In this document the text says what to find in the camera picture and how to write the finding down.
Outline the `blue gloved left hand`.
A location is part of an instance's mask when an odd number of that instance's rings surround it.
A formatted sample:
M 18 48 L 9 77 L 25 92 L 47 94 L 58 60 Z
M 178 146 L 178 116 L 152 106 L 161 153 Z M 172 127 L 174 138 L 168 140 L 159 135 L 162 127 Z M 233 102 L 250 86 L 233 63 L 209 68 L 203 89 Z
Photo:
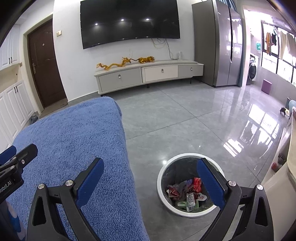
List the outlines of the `blue gloved left hand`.
M 1 203 L 1 240 L 26 240 L 27 231 L 12 205 Z

